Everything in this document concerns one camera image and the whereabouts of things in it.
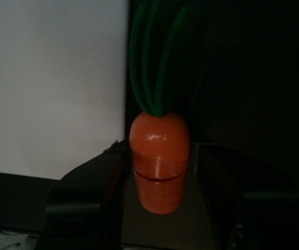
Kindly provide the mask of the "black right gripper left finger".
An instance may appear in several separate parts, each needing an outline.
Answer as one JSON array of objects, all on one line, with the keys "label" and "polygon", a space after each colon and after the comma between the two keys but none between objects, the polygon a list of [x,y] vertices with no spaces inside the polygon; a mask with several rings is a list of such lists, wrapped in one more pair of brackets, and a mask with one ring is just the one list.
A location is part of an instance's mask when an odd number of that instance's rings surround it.
[{"label": "black right gripper left finger", "polygon": [[112,146],[58,182],[35,250],[120,250],[130,146]]}]

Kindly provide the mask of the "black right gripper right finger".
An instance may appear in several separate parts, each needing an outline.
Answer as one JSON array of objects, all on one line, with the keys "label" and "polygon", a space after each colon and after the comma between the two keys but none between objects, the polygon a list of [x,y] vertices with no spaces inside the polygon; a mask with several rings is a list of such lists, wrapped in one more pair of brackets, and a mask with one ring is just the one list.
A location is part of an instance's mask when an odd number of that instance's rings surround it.
[{"label": "black right gripper right finger", "polygon": [[263,160],[195,145],[196,176],[216,250],[299,250],[299,190]]}]

